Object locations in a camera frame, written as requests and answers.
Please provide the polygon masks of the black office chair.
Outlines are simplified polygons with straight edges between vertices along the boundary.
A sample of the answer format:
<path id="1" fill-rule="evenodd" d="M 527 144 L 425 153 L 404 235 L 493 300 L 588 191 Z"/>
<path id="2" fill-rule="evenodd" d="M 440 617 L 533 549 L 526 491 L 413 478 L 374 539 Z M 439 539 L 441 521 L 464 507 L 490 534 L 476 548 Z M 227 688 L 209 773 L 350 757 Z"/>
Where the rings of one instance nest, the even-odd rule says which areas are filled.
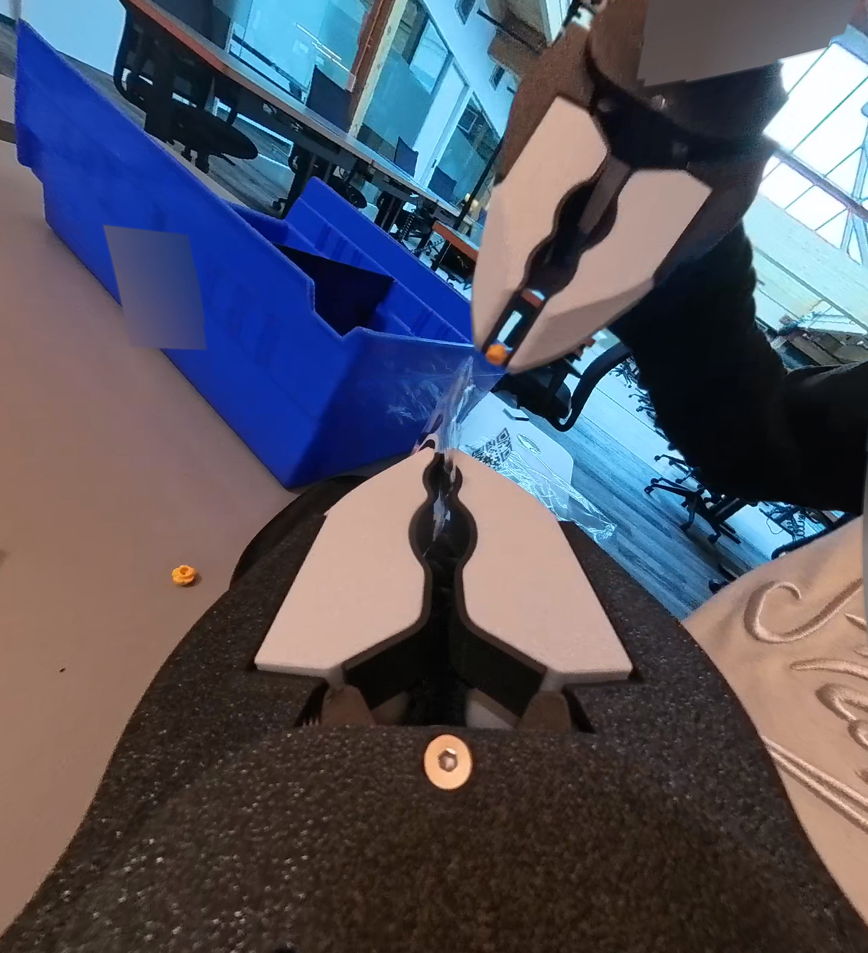
<path id="1" fill-rule="evenodd" d="M 235 126 L 237 88 L 168 30 L 128 2 L 113 80 L 118 93 L 144 113 L 144 130 L 203 173 L 210 159 L 259 156 L 254 141 Z"/>
<path id="2" fill-rule="evenodd" d="M 545 420 L 559 433 L 571 430 L 579 421 L 594 389 L 631 351 L 618 343 L 597 355 L 581 373 L 566 358 L 554 364 L 510 378 L 517 406 Z"/>
<path id="3" fill-rule="evenodd" d="M 698 470 L 672 452 L 647 455 L 645 462 L 652 471 L 643 493 L 674 496 L 683 510 L 679 523 L 683 533 L 702 535 L 714 547 L 728 544 L 761 554 L 772 554 L 784 541 L 761 512 L 761 500 L 707 488 Z"/>

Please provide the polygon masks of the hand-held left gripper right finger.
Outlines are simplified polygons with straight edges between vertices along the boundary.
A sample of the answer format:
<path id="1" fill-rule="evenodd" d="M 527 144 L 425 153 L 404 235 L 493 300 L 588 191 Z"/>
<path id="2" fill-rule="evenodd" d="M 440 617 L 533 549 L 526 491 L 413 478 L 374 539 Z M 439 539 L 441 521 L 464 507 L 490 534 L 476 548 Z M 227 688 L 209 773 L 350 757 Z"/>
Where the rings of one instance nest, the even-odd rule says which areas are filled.
<path id="1" fill-rule="evenodd" d="M 558 518 L 458 451 L 453 503 L 469 530 L 457 566 L 450 659 L 474 689 L 626 681 L 633 664 Z"/>

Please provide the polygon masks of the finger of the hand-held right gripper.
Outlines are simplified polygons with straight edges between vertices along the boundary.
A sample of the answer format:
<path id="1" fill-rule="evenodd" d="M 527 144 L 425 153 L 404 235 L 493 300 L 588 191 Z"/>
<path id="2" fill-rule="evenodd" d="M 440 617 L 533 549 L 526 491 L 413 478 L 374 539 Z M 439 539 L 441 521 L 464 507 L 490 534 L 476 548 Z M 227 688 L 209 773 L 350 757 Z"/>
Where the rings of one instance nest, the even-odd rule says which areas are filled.
<path id="1" fill-rule="evenodd" d="M 618 193 L 611 230 L 582 254 L 569 284 L 547 299 L 507 371 L 529 371 L 575 351 L 640 301 L 710 195 L 686 171 L 633 173 Z"/>
<path id="2" fill-rule="evenodd" d="M 523 148 L 495 183 L 479 245 L 472 296 L 473 340 L 480 351 L 574 351 L 608 320 L 592 302 L 546 291 L 530 341 L 499 343 L 523 290 L 533 285 L 531 264 L 554 235 L 565 200 L 591 182 L 607 158 L 600 131 L 585 106 L 555 97 Z"/>

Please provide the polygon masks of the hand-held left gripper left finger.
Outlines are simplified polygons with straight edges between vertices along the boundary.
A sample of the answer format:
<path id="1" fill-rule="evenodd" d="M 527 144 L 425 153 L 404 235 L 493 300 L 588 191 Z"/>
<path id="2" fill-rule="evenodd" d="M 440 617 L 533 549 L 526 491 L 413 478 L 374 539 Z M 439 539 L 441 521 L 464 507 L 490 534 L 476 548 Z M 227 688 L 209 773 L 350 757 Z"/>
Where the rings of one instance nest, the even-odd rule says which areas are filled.
<path id="1" fill-rule="evenodd" d="M 341 680 L 345 666 L 422 617 L 425 570 L 411 539 L 434 453 L 416 453 L 335 503 L 255 656 L 266 672 Z"/>

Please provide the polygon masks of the blue plastic bin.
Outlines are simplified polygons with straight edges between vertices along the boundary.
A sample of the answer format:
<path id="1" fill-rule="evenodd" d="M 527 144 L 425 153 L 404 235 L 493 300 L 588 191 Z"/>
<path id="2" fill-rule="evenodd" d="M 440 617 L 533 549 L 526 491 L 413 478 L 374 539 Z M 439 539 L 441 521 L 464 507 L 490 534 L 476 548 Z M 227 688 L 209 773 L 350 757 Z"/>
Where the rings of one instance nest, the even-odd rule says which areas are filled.
<path id="1" fill-rule="evenodd" d="M 283 487 L 406 454 L 456 379 L 495 386 L 468 300 L 324 182 L 285 220 L 228 201 L 16 34 L 17 157 L 48 225 Z"/>

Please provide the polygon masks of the clear plastic bag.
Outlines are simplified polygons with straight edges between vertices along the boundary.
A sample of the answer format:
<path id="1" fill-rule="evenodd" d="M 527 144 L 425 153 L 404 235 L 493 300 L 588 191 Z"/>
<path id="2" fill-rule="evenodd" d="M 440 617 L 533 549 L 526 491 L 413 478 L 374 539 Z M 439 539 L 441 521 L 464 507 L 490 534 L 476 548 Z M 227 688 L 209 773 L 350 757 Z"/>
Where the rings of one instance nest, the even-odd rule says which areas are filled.
<path id="1" fill-rule="evenodd" d="M 493 394 L 493 367 L 470 347 L 459 349 L 455 367 L 411 372 L 395 387 L 388 415 L 406 423 L 408 411 L 426 408 L 412 451 L 425 440 L 464 452 L 532 494 L 560 520 L 581 528 L 595 542 L 609 540 L 616 524 L 577 488 L 574 459 L 532 423 L 526 411 Z"/>

